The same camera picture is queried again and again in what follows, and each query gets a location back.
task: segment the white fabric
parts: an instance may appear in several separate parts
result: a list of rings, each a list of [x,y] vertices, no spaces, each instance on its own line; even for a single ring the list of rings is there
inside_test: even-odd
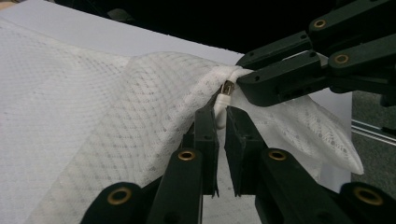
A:
[[[79,223],[105,187],[163,174],[193,113],[248,70],[177,52],[127,58],[80,49],[0,20],[0,223]],[[323,162],[362,174],[336,117],[308,96],[257,107],[236,88],[270,147],[318,179]],[[204,223],[259,223],[253,197],[235,198],[219,131],[220,198]]]

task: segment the textured fabric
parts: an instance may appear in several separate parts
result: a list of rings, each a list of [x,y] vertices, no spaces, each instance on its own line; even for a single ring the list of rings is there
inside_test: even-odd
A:
[[[248,70],[193,55],[133,58],[60,43],[0,21],[0,223],[79,223],[105,187],[141,187],[233,74]],[[270,147],[290,151],[318,179],[323,162],[362,173],[347,133],[308,96],[257,107],[236,88]],[[235,198],[219,131],[220,198],[204,199],[204,223],[259,223],[253,197]]]

